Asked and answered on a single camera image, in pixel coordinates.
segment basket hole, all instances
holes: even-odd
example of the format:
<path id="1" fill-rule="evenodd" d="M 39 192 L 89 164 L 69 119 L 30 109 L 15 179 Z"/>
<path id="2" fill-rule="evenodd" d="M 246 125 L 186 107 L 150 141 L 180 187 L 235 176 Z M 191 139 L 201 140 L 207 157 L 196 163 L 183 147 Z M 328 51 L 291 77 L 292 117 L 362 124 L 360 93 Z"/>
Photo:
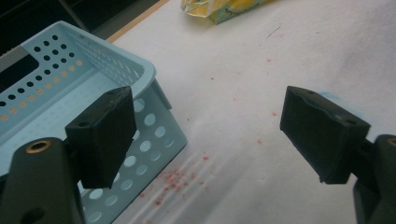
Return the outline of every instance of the basket hole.
<path id="1" fill-rule="evenodd" d="M 127 159 L 125 159 L 124 165 L 126 167 L 131 167 L 131 166 L 134 165 L 135 162 L 136 162 L 136 157 L 135 156 L 130 156 Z"/>
<path id="2" fill-rule="evenodd" d="M 134 101 L 134 112 L 141 112 L 145 108 L 145 101 L 137 99 Z"/>
<path id="3" fill-rule="evenodd" d="M 166 133 L 166 130 L 165 130 L 165 127 L 163 127 L 163 126 L 160 126 L 155 130 L 155 136 L 157 136 L 157 137 L 162 137 L 165 135 L 165 133 Z"/>
<path id="4" fill-rule="evenodd" d="M 174 139 L 171 138 L 171 137 L 166 138 L 166 139 L 165 139 L 165 142 L 164 142 L 165 147 L 170 147 L 170 146 L 172 146 L 173 143 L 174 143 Z"/>
<path id="5" fill-rule="evenodd" d="M 88 222 L 94 223 L 97 222 L 102 217 L 101 212 L 94 212 L 90 216 L 88 216 Z"/>
<path id="6" fill-rule="evenodd" d="M 149 155 L 149 159 L 150 159 L 151 161 L 157 161 L 160 157 L 161 157 L 161 152 L 160 152 L 160 151 L 153 151 L 153 152 Z"/>
<path id="7" fill-rule="evenodd" d="M 137 169 L 136 169 L 136 174 L 137 174 L 137 175 L 143 175 L 147 170 L 148 170 L 147 165 L 140 165 L 140 166 L 137 167 Z"/>
<path id="8" fill-rule="evenodd" d="M 147 126 L 151 126 L 155 123 L 155 115 L 154 114 L 149 114 L 145 117 L 145 124 Z"/>
<path id="9" fill-rule="evenodd" d="M 78 124 L 78 127 L 84 128 L 87 127 L 88 125 L 90 125 L 88 121 L 82 121 Z"/>
<path id="10" fill-rule="evenodd" d="M 111 195 L 110 197 L 106 198 L 105 205 L 111 206 L 114 203 L 116 203 L 118 199 L 119 199 L 119 197 L 117 197 L 117 195 Z"/>
<path id="11" fill-rule="evenodd" d="M 22 224 L 34 224 L 41 220 L 46 213 L 42 208 L 34 208 L 25 214 L 23 214 L 21 223 Z"/>
<path id="12" fill-rule="evenodd" d="M 139 130 L 136 131 L 136 133 L 134 133 L 134 140 L 137 140 L 140 137 L 140 132 Z"/>
<path id="13" fill-rule="evenodd" d="M 95 189 L 90 193 L 90 199 L 91 200 L 97 200 L 103 195 L 103 190 L 102 189 Z"/>
<path id="14" fill-rule="evenodd" d="M 142 144 L 140 144 L 140 151 L 141 152 L 147 152 L 151 148 L 151 142 L 150 141 L 144 141 Z"/>
<path id="15" fill-rule="evenodd" d="M 119 181 L 119 179 L 120 179 L 120 173 L 117 173 L 113 183 L 116 183 L 117 181 Z"/>
<path id="16" fill-rule="evenodd" d="M 125 180 L 124 182 L 122 182 L 122 184 L 121 184 L 121 189 L 122 189 L 122 190 L 130 189 L 133 183 L 134 183 L 134 182 L 133 182 L 132 180 L 127 179 L 127 180 Z"/>

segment red speck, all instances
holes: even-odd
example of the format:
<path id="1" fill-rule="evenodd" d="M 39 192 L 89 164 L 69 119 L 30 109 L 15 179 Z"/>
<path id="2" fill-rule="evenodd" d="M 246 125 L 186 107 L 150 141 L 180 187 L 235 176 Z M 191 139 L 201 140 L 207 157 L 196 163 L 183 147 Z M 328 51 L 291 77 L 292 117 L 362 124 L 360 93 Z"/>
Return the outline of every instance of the red speck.
<path id="1" fill-rule="evenodd" d="M 155 205 L 157 205 L 157 206 L 161 205 L 162 203 L 163 203 L 163 199 L 162 198 L 159 198 L 159 199 L 155 200 Z"/>

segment yellow object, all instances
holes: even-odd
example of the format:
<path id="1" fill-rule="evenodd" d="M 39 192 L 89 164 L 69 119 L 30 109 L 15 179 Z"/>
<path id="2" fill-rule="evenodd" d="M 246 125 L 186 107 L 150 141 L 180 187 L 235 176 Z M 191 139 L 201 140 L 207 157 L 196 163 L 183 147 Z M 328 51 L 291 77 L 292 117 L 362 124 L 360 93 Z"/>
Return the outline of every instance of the yellow object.
<path id="1" fill-rule="evenodd" d="M 265 0 L 181 0 L 181 8 L 195 17 L 210 18 L 215 24 L 245 12 Z"/>

